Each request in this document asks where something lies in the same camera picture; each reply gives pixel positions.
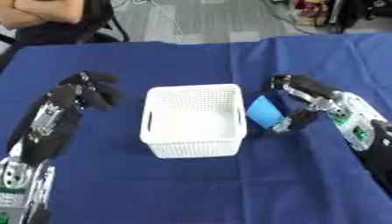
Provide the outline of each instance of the basket handle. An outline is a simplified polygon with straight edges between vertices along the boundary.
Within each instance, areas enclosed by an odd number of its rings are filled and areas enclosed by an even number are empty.
[[[238,126],[239,128],[239,134],[243,137],[245,137],[246,133],[247,133],[247,121],[245,118],[245,110],[243,108],[243,104],[239,103],[237,106],[237,122],[238,122]]]
[[[146,141],[151,133],[151,123],[152,123],[152,111],[150,108],[145,107],[144,112],[143,112],[143,118],[142,118],[142,127],[141,127],[141,133],[140,136],[142,140]]]

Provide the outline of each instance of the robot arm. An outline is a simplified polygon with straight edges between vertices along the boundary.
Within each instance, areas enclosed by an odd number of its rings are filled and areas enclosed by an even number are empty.
[[[116,77],[82,72],[63,80],[31,106],[7,143],[0,162],[0,224],[44,224],[55,168],[48,159],[64,150],[89,107],[108,110],[121,97],[102,82]]]
[[[282,89],[306,103],[272,127],[275,133],[303,128],[324,112],[350,148],[392,197],[392,123],[356,94],[341,92],[301,75],[274,75],[266,90]]]

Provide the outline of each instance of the table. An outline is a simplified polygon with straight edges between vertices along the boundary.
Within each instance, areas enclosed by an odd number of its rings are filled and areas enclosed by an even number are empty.
[[[156,158],[140,142],[139,127],[150,88],[233,82],[248,106],[273,73],[309,74],[363,96],[392,119],[391,53],[390,34],[29,47],[0,77],[0,142],[60,80],[80,70],[111,72],[124,98],[109,113],[89,110],[54,162],[52,223],[390,223],[391,201],[323,116],[276,137],[249,122],[238,155],[220,158]]]

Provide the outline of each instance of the basket handle hole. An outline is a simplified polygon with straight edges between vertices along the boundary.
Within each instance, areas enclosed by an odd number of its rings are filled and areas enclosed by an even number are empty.
[[[151,131],[152,113],[149,114],[149,122],[147,123],[147,130]]]
[[[242,125],[242,119],[241,119],[241,111],[239,109],[237,109],[237,115],[238,115],[238,123],[240,124],[240,126]]]

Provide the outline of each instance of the wire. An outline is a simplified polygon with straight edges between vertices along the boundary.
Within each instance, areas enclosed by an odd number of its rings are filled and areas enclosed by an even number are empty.
[[[130,1],[130,0],[123,0],[123,1],[120,2],[119,4],[113,5],[113,9],[118,9],[118,8],[124,6],[124,5],[125,5],[127,2],[129,2],[129,1]]]
[[[133,4],[145,4],[148,0],[133,0]]]
[[[184,33],[182,32],[181,28],[179,27],[179,23],[176,21],[176,19],[174,19],[173,17],[171,17],[167,13],[165,13],[165,11],[162,10],[162,7],[158,3],[156,3],[154,0],[144,0],[144,1],[149,2],[150,4],[156,6],[159,13],[162,13],[162,15],[166,16],[167,18],[169,18],[169,20],[171,20],[174,23],[174,26],[176,27],[176,29],[179,33],[178,42],[181,44],[182,40],[184,38]]]
[[[278,19],[278,20],[282,20],[282,21],[286,22],[287,24],[291,25],[292,28],[296,29],[296,30],[299,31],[299,32],[302,32],[302,33],[307,34],[307,35],[317,35],[317,33],[309,32],[309,31],[304,31],[304,30],[298,28],[298,27],[294,24],[294,22],[293,22],[293,21],[290,21],[288,18],[278,16],[277,13],[274,11],[274,9],[272,9],[271,5],[270,5],[269,3],[267,3],[266,1],[268,1],[268,0],[260,0],[260,2],[262,2],[262,3],[269,9],[269,14],[270,14],[272,17],[274,17],[274,18],[276,18],[276,19]]]

